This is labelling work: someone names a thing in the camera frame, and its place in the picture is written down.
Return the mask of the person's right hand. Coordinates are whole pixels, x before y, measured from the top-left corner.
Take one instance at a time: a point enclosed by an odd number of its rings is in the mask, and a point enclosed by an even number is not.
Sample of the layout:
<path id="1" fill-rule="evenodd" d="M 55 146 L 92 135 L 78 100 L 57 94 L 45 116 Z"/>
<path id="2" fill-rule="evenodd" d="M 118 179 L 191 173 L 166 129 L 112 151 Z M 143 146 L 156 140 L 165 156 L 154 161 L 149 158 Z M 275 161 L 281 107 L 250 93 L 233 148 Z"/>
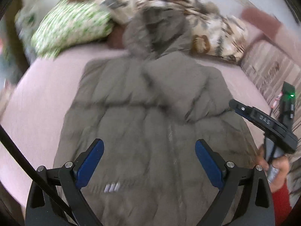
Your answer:
<path id="1" fill-rule="evenodd" d="M 270 167 L 278 170 L 277 175 L 269 183 L 270 190 L 272 193 L 277 192 L 286 184 L 286 178 L 289 172 L 289 162 L 286 156 L 281 156 L 273 160 L 272 164 L 269 165 L 264 159 L 265 149 L 263 145 L 260 146 L 255 159 L 255 165 L 261 166 L 265 172 L 268 172 Z"/>

